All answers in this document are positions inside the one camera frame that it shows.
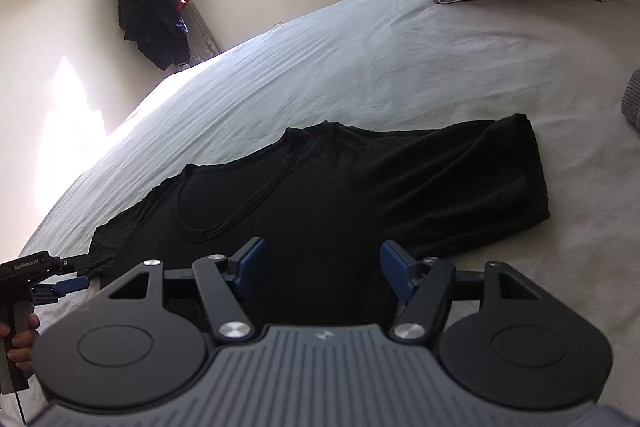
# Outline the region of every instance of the bed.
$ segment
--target bed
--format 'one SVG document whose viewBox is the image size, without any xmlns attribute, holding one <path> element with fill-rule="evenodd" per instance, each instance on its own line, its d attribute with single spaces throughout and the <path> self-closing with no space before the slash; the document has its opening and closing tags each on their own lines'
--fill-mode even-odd
<svg viewBox="0 0 640 427">
<path fill-rule="evenodd" d="M 620 113 L 639 28 L 640 0 L 345 0 L 166 79 L 22 253 L 87 252 L 96 226 L 185 164 L 245 156 L 287 126 L 410 130 L 522 112 L 551 218 L 453 261 L 507 261 L 599 327 L 614 350 L 602 402 L 639 416 L 640 136 Z M 39 308 L 42 328 L 97 289 Z M 31 384 L 28 416 L 45 403 Z"/>
</svg>

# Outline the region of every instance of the t-shirt sleeve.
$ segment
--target t-shirt sleeve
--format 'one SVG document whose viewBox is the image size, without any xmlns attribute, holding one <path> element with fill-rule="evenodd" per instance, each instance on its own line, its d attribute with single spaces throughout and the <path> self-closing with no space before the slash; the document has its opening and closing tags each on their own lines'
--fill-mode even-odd
<svg viewBox="0 0 640 427">
<path fill-rule="evenodd" d="M 526 230 L 549 217 L 527 117 L 442 130 L 357 133 L 357 182 L 384 239 L 414 257 L 442 257 Z"/>
<path fill-rule="evenodd" d="M 165 179 L 158 187 L 152 188 L 142 201 L 95 229 L 94 237 L 92 237 L 89 246 L 92 267 L 84 273 L 78 273 L 78 275 L 93 277 L 100 275 L 107 267 L 111 266 L 129 236 L 142 224 L 155 204 L 179 179 L 180 175 Z"/>
</svg>

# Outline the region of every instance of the dark jacket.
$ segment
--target dark jacket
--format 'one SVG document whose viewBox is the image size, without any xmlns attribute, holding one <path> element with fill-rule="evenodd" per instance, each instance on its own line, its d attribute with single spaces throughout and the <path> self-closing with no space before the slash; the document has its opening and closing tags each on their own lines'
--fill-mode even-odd
<svg viewBox="0 0 640 427">
<path fill-rule="evenodd" d="M 180 10 L 190 0 L 118 0 L 120 27 L 126 41 L 136 41 L 138 49 L 158 68 L 189 62 L 187 26 Z"/>
</svg>

